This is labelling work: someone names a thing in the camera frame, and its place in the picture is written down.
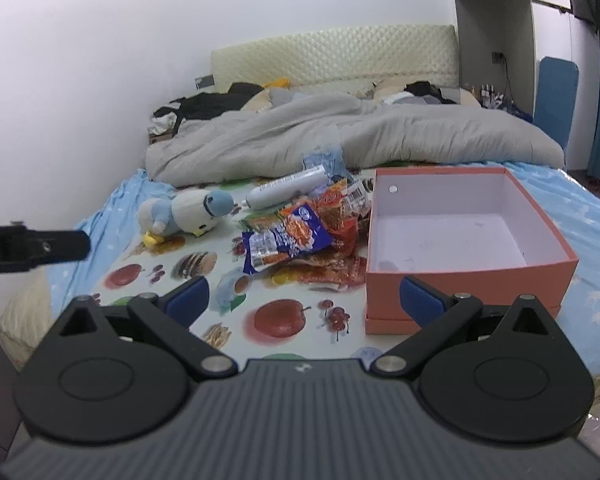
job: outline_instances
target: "pillow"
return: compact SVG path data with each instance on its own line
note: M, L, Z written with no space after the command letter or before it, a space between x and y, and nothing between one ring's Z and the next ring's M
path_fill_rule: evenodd
M392 105L396 101L404 99L405 97L413 97L413 94L411 92L398 92L393 95L383 97L382 99L380 99L380 101L385 105Z
M373 102L379 103L382 102L382 99L385 97L389 97L390 95L397 94L399 92L404 91L404 87L408 84L413 83L412 76L396 76L396 77L387 77L382 79L376 85L376 91L374 92Z
M272 105L269 89L265 88L262 92L257 93L251 99L249 99L246 104L240 108L240 110L259 112L261 110L269 110L271 107Z
M355 95L358 99L373 93L374 82L371 78L359 77L350 80L329 81L311 85L292 86L290 90L303 94L332 94L334 92Z
M361 88L360 90L354 92L352 95L354 95L358 99L373 99L375 92L376 89L372 86L371 88Z
M480 103L478 102L478 99L476 99L471 94L471 92L469 92L468 90L465 90L464 88L460 89L460 104L462 106L473 106L473 107L482 108L480 106Z

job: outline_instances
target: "gray comforter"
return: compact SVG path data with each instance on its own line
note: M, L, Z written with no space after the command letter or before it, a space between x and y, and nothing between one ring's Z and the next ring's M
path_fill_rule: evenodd
M460 105L375 105L346 94L191 121L151 145L146 170L177 187L302 170L302 156L339 144L349 168L390 160L443 164L514 161L561 168L560 146L500 110Z

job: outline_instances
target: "white wall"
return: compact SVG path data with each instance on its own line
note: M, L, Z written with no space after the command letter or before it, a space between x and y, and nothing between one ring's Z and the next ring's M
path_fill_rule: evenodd
M142 163L146 118L213 48L320 28L455 23L454 0L0 0L0 224L68 228ZM21 280L0 279L0 311Z

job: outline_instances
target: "yellow object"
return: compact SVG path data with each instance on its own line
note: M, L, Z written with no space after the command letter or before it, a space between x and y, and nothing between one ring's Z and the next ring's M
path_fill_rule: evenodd
M164 241L164 238L147 231L144 233L142 241L147 247L152 247L154 245L161 244Z
M289 85L291 85L291 80L288 77L281 77L280 79L276 79L275 81L271 81L266 85L262 85L263 88L271 88L275 86L276 88L285 88L289 90Z
M287 269L280 269L271 277L271 281L276 285L285 285L291 281L291 276Z

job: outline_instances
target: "floor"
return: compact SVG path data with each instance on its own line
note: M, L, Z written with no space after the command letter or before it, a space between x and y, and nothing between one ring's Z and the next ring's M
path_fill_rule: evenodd
M578 183L587 188L600 199L600 181L587 175L586 170L568 171L569 176L578 181Z

